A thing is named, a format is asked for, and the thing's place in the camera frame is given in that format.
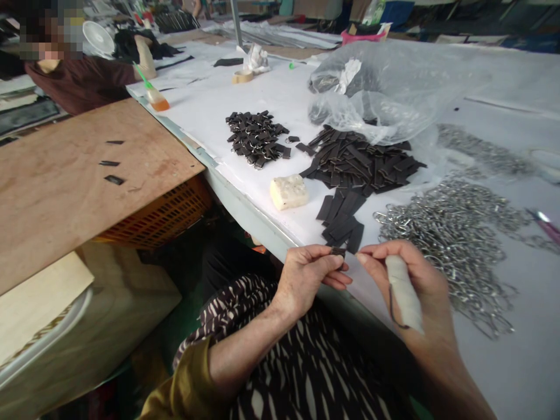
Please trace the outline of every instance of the tape roll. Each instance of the tape roll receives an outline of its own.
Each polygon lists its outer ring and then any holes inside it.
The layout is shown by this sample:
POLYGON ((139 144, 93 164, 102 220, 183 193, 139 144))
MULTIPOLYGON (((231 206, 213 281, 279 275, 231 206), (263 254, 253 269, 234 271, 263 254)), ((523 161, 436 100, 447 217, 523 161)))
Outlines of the tape roll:
POLYGON ((253 72, 251 70, 240 70, 233 74, 232 83, 247 83, 253 80, 253 72))

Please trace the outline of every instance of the woman's left hand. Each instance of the woman's left hand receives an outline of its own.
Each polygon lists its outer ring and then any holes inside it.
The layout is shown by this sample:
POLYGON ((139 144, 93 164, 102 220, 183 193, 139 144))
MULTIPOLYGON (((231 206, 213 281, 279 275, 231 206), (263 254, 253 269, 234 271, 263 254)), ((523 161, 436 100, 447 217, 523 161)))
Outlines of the woman's left hand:
POLYGON ((296 321, 311 308, 321 283, 345 290, 352 279, 337 269, 347 271, 348 265, 342 256, 330 253, 331 247, 325 245, 290 248, 271 306, 296 321))

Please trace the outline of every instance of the hand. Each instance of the hand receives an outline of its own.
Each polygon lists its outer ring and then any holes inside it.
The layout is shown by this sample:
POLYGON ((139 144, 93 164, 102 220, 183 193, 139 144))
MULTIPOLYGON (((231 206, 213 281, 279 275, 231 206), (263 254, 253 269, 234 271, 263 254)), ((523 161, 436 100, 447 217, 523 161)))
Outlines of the hand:
MULTIPOLYGON (((379 245, 369 245, 356 255, 372 276, 389 308, 389 277, 383 260, 388 255, 399 255, 408 265, 410 281, 422 307, 425 335, 413 329, 397 329, 412 354, 421 362, 457 358, 459 348, 455 338, 451 303, 445 276, 426 261, 422 253, 410 242, 395 240, 379 245)), ((393 296, 393 313, 397 322, 401 314, 393 296)))
POLYGON ((134 40, 136 42, 143 42, 144 44, 146 44, 148 47, 151 47, 153 42, 150 38, 146 38, 145 36, 142 35, 135 35, 134 36, 134 40))
POLYGON ((352 279, 337 269, 347 271, 348 265, 341 255, 330 253, 331 247, 324 245, 290 248, 271 306, 296 322, 311 308, 321 283, 345 290, 352 279))

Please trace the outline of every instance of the patterned skirt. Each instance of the patterned skirt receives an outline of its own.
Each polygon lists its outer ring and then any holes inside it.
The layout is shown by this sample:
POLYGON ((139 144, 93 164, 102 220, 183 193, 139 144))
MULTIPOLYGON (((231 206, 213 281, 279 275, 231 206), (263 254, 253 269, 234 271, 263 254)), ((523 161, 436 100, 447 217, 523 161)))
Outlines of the patterned skirt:
MULTIPOLYGON (((277 284, 246 275, 222 289, 201 312, 202 326, 181 343, 226 338, 271 302, 277 284)), ((415 418, 407 398, 383 380, 373 362, 331 314, 315 301, 311 310, 255 368, 230 410, 231 419, 415 418)))

